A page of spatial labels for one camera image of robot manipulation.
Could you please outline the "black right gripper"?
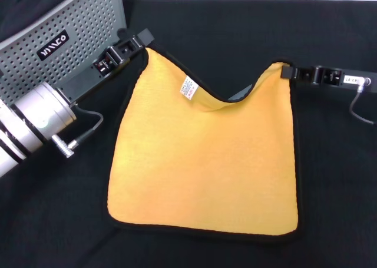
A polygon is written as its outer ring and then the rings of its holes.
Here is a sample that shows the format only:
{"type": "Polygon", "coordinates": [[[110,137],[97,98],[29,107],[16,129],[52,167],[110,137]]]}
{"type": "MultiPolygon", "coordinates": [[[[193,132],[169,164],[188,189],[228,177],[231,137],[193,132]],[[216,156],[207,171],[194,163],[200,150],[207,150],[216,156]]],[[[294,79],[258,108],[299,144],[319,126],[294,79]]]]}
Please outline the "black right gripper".
{"type": "Polygon", "coordinates": [[[376,94],[376,73],[355,70],[340,70],[324,66],[296,67],[282,66],[281,78],[305,82],[311,85],[340,86],[347,90],[357,90],[363,86],[363,91],[376,94]]]}

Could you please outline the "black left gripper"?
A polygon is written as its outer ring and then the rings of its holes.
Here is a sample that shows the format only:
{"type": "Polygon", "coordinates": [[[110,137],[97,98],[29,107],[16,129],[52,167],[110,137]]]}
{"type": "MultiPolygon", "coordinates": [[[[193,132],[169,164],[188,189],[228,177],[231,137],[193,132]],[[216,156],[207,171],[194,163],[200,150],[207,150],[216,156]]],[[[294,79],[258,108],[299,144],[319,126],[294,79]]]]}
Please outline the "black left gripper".
{"type": "Polygon", "coordinates": [[[93,65],[57,87],[70,106],[97,90],[154,41],[149,29],[134,34],[132,30],[120,28],[117,36],[119,41],[105,49],[93,65]]]}

